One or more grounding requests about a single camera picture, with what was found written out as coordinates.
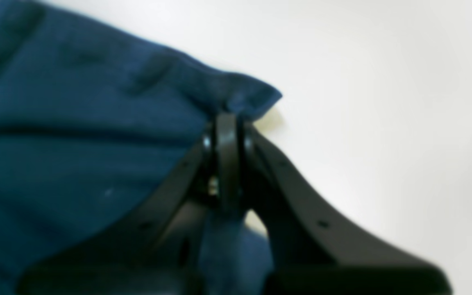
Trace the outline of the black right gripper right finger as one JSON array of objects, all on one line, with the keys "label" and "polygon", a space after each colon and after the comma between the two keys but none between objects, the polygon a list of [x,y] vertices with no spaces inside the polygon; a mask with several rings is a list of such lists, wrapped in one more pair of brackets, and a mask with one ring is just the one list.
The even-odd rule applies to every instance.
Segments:
[{"label": "black right gripper right finger", "polygon": [[451,295],[436,265],[339,213],[249,123],[240,131],[243,199],[268,232],[264,295]]}]

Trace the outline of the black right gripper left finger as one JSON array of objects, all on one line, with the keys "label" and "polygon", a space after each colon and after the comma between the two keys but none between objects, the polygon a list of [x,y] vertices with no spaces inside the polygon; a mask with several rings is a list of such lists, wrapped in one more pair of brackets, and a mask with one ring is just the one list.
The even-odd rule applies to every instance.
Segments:
[{"label": "black right gripper left finger", "polygon": [[30,267],[19,295],[202,295],[211,212],[238,213],[238,119],[218,115],[156,191],[90,239]]}]

